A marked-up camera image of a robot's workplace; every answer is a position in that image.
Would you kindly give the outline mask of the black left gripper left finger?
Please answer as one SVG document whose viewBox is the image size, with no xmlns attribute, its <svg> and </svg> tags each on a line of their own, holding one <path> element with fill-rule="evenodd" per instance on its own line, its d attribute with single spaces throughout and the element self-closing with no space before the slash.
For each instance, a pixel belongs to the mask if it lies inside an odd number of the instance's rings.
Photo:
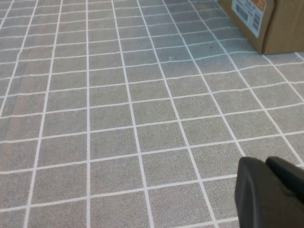
<svg viewBox="0 0 304 228">
<path fill-rule="evenodd" d="M 271 171 L 266 161 L 238 162 L 235 204 L 241 228 L 302 228 L 302 203 Z"/>
</svg>

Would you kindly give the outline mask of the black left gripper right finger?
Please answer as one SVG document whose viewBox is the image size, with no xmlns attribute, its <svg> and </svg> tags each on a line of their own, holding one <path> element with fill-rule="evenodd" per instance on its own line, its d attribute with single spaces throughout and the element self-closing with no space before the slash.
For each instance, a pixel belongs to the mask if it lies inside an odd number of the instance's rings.
<svg viewBox="0 0 304 228">
<path fill-rule="evenodd" d="M 275 176 L 303 203 L 304 170 L 280 157 L 268 157 L 266 165 Z"/>
</svg>

